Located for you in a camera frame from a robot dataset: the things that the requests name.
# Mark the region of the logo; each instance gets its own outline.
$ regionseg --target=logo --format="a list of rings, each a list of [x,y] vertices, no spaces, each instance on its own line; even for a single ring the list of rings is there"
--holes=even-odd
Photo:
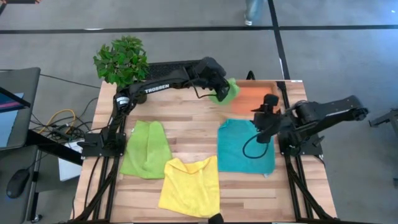
[[[168,88],[169,86],[170,86],[169,84],[166,84],[166,85],[153,87],[153,88],[145,90],[145,93],[153,93],[155,91],[164,90],[164,89]]]

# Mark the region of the shoe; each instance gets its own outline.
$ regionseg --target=shoe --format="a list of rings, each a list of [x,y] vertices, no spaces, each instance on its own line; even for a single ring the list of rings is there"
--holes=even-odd
[[[246,26],[251,26],[251,25],[253,24],[252,21],[249,21],[249,20],[246,19],[246,14],[244,15],[244,24],[245,24]]]

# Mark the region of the computer mouse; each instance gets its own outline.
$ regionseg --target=computer mouse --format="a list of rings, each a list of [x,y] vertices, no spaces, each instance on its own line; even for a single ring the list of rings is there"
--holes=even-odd
[[[18,198],[23,193],[26,183],[29,180],[30,172],[28,169],[18,170],[7,184],[7,196]]]

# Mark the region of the person's leg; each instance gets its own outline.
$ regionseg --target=person's leg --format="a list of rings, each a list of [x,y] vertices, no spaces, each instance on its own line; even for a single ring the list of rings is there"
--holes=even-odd
[[[244,14],[244,23],[251,26],[259,18],[262,11],[264,0],[246,0],[246,12]]]

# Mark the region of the green cloth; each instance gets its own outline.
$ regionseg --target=green cloth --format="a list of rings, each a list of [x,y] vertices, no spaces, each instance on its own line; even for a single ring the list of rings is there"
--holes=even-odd
[[[164,178],[164,167],[173,159],[160,122],[137,121],[127,143],[120,173],[144,179]]]
[[[236,80],[234,78],[230,78],[227,80],[229,83],[229,91],[228,94],[226,95],[226,97],[224,98],[223,101],[218,101],[217,97],[215,96],[209,96],[209,99],[218,105],[227,105],[229,104],[233,99],[235,99],[235,97],[238,95],[240,89],[238,87],[238,85],[236,84]]]

